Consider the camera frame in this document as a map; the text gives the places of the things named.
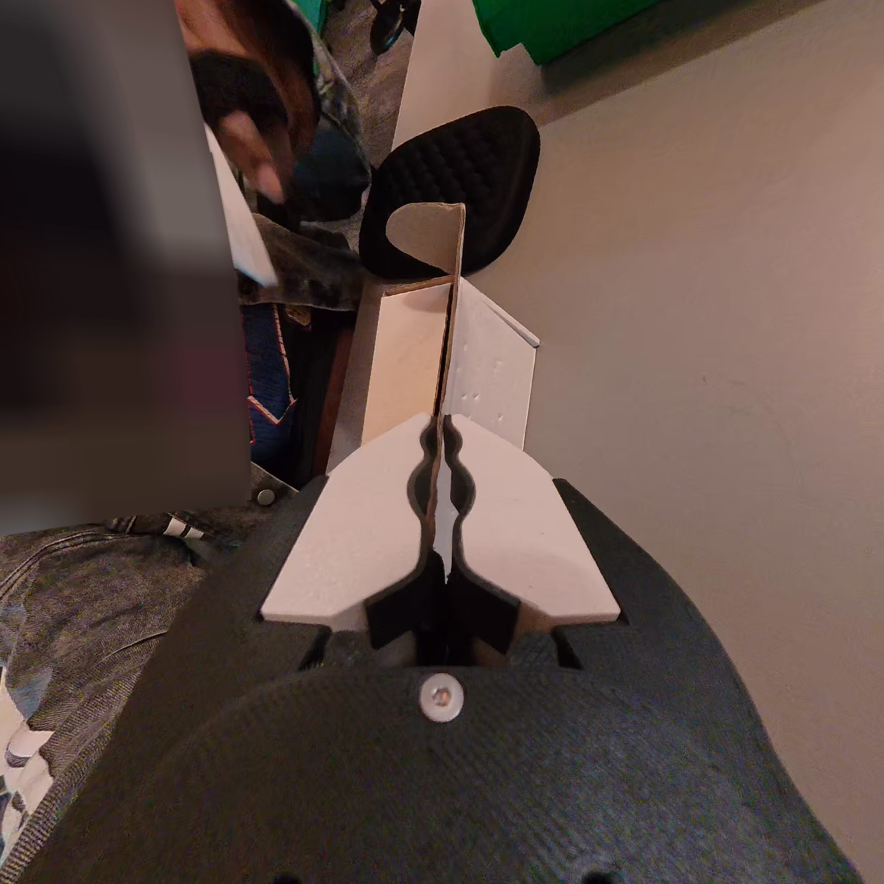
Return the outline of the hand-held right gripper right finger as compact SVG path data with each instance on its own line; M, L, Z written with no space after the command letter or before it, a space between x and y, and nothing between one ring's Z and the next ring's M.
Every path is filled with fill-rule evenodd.
M621 607L549 472L461 414L446 418L452 571L504 592L528 620L616 620Z

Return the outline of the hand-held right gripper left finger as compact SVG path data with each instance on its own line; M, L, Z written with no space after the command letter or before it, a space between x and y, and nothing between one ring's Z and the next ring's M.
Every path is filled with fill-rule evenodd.
M415 492L430 415L358 448L327 477L262 604L268 622L415 623L431 547Z

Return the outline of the white cardboard box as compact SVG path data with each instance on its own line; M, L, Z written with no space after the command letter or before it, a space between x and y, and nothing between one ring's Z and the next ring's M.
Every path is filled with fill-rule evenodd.
M450 554L454 506L439 502L442 453L437 448L432 454L429 443L442 446L447 416L461 414L523 449L539 346L536 336L460 275L466 226L464 204L406 204L387 219L384 236L392 248L443 276L387 287L370 299L377 322L370 357L358 371L364 407L359 440L349 443L348 454L416 414L429 414L430 466L415 492L431 548L441 536Z

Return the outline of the person's left hand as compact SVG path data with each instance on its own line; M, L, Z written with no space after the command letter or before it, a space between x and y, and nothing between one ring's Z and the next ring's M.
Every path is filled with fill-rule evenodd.
M204 123L252 188L274 204L321 115L312 32L282 1L176 1Z

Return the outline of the large green plastic bin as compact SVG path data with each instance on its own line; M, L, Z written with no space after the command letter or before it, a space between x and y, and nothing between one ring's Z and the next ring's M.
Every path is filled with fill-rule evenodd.
M536 65L548 64L657 1L474 1L483 37L499 58L522 46Z

